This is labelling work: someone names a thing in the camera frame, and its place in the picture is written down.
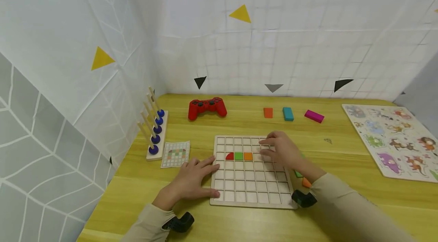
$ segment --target pink block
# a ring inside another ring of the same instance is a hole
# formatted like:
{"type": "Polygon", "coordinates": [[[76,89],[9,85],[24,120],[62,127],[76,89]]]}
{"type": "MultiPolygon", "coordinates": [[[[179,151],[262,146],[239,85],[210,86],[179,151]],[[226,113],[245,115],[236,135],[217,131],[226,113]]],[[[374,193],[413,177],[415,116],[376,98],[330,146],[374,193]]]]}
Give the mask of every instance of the pink block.
{"type": "Polygon", "coordinates": [[[324,119],[323,115],[320,115],[318,113],[315,113],[311,110],[307,110],[307,112],[304,115],[307,118],[310,118],[311,120],[316,121],[317,123],[322,123],[322,120],[324,119]]]}

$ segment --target beige sleeve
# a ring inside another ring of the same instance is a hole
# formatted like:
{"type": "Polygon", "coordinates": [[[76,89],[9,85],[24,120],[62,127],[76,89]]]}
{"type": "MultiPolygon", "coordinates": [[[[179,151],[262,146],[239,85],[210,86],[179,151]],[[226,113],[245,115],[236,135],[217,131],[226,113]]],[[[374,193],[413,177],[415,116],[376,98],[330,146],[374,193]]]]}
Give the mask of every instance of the beige sleeve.
{"type": "Polygon", "coordinates": [[[170,230],[161,227],[175,216],[173,211],[164,211],[148,204],[138,216],[137,221],[125,234],[122,242],[165,242],[170,230]]]}
{"type": "Polygon", "coordinates": [[[414,241],[376,205],[332,174],[317,179],[310,192],[337,226],[354,233],[360,241],[414,241]]]}

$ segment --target gray triangle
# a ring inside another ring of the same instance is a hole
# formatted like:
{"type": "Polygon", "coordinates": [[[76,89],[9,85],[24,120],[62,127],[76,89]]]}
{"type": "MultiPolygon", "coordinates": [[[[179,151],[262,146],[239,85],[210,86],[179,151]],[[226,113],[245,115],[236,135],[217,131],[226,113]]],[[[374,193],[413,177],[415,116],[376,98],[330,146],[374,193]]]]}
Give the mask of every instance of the gray triangle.
{"type": "Polygon", "coordinates": [[[283,86],[283,84],[265,84],[266,87],[268,87],[269,91],[274,93],[277,91],[280,87],[283,86]]]}

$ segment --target yellow triangle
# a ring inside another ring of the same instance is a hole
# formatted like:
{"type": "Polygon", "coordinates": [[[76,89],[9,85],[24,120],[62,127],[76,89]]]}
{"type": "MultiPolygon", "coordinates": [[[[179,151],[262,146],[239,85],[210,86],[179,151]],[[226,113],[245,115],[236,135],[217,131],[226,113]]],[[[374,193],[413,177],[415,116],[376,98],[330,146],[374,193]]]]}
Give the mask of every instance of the yellow triangle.
{"type": "Polygon", "coordinates": [[[105,51],[103,51],[100,47],[97,47],[96,55],[94,56],[94,62],[93,66],[91,67],[91,70],[95,70],[98,68],[101,68],[102,66],[106,66],[110,63],[115,63],[116,61],[113,60],[108,54],[106,54],[105,51]]]}
{"type": "Polygon", "coordinates": [[[242,5],[240,8],[236,9],[233,13],[230,14],[230,17],[247,23],[251,23],[251,19],[249,18],[248,11],[246,10],[245,5],[242,5]]]}

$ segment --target left hand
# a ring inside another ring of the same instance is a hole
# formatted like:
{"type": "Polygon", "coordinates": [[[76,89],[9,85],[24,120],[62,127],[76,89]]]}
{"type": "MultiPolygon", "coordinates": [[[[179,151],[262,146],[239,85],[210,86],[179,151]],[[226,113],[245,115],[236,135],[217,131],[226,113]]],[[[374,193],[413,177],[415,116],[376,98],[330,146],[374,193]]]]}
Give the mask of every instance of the left hand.
{"type": "Polygon", "coordinates": [[[202,179],[219,169],[219,164],[211,165],[213,161],[214,156],[203,161],[192,158],[184,162],[175,179],[160,191],[152,204],[162,210],[171,210],[181,199],[218,198],[219,191],[201,187],[202,179]]]}

